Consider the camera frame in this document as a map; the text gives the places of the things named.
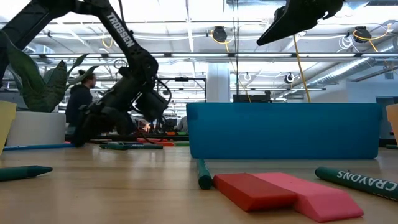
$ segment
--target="dark jacket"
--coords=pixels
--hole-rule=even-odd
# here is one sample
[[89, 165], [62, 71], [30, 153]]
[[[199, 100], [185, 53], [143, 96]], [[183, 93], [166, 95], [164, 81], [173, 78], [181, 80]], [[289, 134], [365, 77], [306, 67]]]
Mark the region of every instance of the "dark jacket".
[[68, 101], [67, 110], [67, 123], [70, 126], [76, 126], [79, 118], [79, 108], [81, 105], [89, 105], [93, 101], [93, 96], [90, 89], [85, 85], [75, 85], [70, 89], [70, 98]]

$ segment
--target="desk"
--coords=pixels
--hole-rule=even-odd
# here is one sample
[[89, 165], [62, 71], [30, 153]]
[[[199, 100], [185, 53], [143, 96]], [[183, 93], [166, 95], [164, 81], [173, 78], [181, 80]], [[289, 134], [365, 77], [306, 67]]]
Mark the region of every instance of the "desk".
[[[351, 169], [398, 182], [398, 152], [381, 150], [376, 161], [208, 161], [213, 174], [281, 171], [318, 180], [323, 165]], [[1, 224], [251, 224], [315, 223], [291, 209], [245, 213], [217, 190], [197, 186], [187, 147], [163, 151], [83, 149], [4, 152], [0, 167], [52, 166], [35, 179], [0, 183]], [[398, 203], [344, 187], [364, 210], [364, 218], [336, 223], [397, 223]]]

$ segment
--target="column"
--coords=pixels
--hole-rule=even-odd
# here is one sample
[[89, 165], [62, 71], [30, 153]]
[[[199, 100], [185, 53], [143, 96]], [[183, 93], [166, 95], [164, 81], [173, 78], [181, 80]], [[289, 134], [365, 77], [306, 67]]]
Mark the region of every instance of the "column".
[[230, 102], [229, 64], [209, 63], [207, 72], [207, 102]]

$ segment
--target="blue bin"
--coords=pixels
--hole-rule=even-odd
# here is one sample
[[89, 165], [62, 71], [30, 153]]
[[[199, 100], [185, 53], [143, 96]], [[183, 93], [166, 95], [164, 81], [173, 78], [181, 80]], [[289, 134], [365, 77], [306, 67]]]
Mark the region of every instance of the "blue bin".
[[374, 159], [381, 106], [352, 103], [191, 103], [198, 159]]

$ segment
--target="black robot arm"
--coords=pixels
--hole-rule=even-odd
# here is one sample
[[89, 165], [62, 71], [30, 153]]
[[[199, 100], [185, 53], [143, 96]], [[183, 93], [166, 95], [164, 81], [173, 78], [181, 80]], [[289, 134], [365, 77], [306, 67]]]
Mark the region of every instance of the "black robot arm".
[[[128, 67], [121, 67], [123, 76], [97, 102], [81, 109], [81, 117], [72, 143], [84, 145], [90, 138], [113, 128], [119, 134], [130, 134], [136, 127], [127, 113], [136, 110], [153, 121], [162, 116], [168, 102], [154, 91], [158, 63], [134, 39], [109, 3], [109, 0], [32, 0], [3, 27], [11, 41], [23, 49], [52, 20], [68, 12], [97, 16], [126, 56]], [[0, 43], [0, 78], [8, 66], [6, 41]]]

